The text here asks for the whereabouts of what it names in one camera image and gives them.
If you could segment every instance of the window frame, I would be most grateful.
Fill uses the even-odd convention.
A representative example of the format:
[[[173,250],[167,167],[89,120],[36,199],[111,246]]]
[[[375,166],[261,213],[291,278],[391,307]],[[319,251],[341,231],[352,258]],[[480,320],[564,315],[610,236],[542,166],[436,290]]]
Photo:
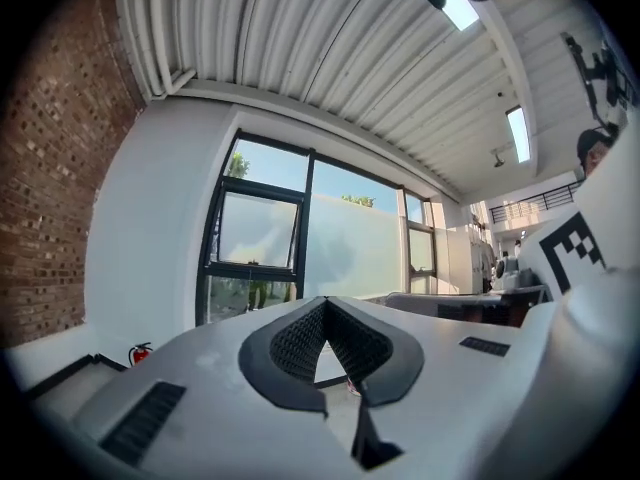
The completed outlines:
[[[225,171],[230,164],[233,153],[236,150],[236,146],[239,141],[253,142],[262,144],[264,146],[272,147],[281,151],[287,151],[301,156],[307,157],[307,177],[305,181],[305,191],[300,192],[291,190],[288,188],[278,187],[275,185],[269,185],[266,183],[260,183],[256,181],[244,180],[240,178],[233,178],[225,175]],[[387,187],[393,188],[401,194],[401,198],[398,199],[397,215],[398,218],[404,215],[404,226],[401,226],[403,230],[399,247],[402,247],[407,254],[404,261],[405,270],[405,291],[410,293],[411,279],[419,277],[435,277],[437,270],[436,255],[435,255],[435,240],[434,230],[432,226],[420,224],[417,222],[409,221],[407,216],[407,201],[406,194],[410,194],[417,198],[422,203],[422,214],[424,222],[433,222],[428,219],[426,203],[429,203],[431,208],[431,202],[429,199],[419,196],[414,192],[408,191],[403,185],[393,183],[387,179],[376,176],[375,174],[368,173],[359,167],[347,164],[335,158],[319,154],[313,148],[303,148],[294,144],[281,142],[269,137],[263,137],[257,134],[248,133],[238,128],[236,131],[231,145],[225,155],[224,162],[222,164],[221,171],[218,175],[213,194],[211,196],[211,202],[209,204],[209,210],[207,218],[205,220],[204,233],[202,237],[202,245],[200,249],[200,257],[198,260],[198,274],[196,279],[196,326],[205,324],[206,304],[204,300],[204,287],[206,284],[207,276],[226,277],[230,279],[250,279],[255,281],[275,281],[275,282],[289,282],[295,285],[296,299],[304,297],[304,278],[305,278],[305,264],[307,257],[307,239],[309,233],[309,212],[311,206],[311,189],[313,184],[313,173],[315,162],[323,162],[345,171],[363,176]],[[211,245],[214,239],[214,226],[218,219],[222,224],[222,212],[224,212],[224,201],[228,193],[248,195],[253,197],[259,197],[263,199],[282,201],[286,203],[296,204],[298,207],[296,213],[296,221],[294,225],[294,236],[291,242],[295,246],[294,254],[292,258],[292,267],[273,267],[267,265],[247,265],[242,263],[233,263],[225,261],[210,261]],[[432,256],[433,256],[433,270],[420,271],[414,275],[410,273],[410,261],[411,261],[411,244],[409,240],[409,230],[414,229],[418,231],[424,231],[431,233],[432,241]],[[217,254],[219,255],[220,247],[218,242]]]

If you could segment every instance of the white ceiling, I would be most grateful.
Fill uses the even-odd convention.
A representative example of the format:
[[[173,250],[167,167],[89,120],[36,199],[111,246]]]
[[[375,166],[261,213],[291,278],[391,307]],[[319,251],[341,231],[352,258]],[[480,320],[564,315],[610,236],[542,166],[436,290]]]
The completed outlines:
[[[140,16],[136,21],[135,0],[124,1],[130,58],[150,96]],[[496,2],[531,88],[536,178],[510,147],[505,112],[519,104],[513,73],[481,22],[460,32],[426,0],[247,0],[244,10],[242,0],[160,1],[172,73],[194,68],[199,79],[278,93],[337,115],[471,199],[570,170],[577,133],[591,122],[559,32],[586,41],[588,55],[598,37],[569,0]],[[151,30],[149,0],[142,2]],[[510,149],[497,170],[489,151],[501,146]]]

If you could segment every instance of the railing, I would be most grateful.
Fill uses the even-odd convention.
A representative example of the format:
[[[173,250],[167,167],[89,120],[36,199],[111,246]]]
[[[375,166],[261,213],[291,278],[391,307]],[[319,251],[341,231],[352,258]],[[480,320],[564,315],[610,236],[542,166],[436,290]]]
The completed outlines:
[[[582,182],[576,181],[564,187],[549,190],[527,199],[522,199],[516,203],[507,204],[504,206],[496,206],[491,208],[491,218],[494,223],[503,222],[505,220],[517,219],[518,217],[525,217],[527,215],[533,215],[540,213],[557,206],[563,206],[573,202],[573,194],[580,187]]]

